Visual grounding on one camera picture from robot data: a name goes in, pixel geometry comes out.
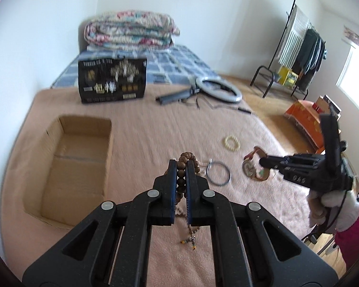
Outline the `pink sleeve forearm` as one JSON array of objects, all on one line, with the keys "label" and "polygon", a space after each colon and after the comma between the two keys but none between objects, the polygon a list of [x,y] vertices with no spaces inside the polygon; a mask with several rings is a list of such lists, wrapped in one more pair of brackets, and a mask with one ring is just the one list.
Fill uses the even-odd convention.
[{"label": "pink sleeve forearm", "polygon": [[359,215],[349,228],[336,232],[335,243],[342,253],[346,269],[349,270],[359,258]]}]

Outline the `right hand white glove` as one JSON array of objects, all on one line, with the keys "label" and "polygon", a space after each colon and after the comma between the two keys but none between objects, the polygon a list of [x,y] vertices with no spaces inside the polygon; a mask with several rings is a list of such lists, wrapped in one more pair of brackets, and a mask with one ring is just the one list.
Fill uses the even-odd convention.
[{"label": "right hand white glove", "polygon": [[307,203],[310,208],[309,226],[321,226],[327,222],[328,233],[345,231],[359,218],[359,202],[353,190],[334,190],[325,194],[309,190]]}]

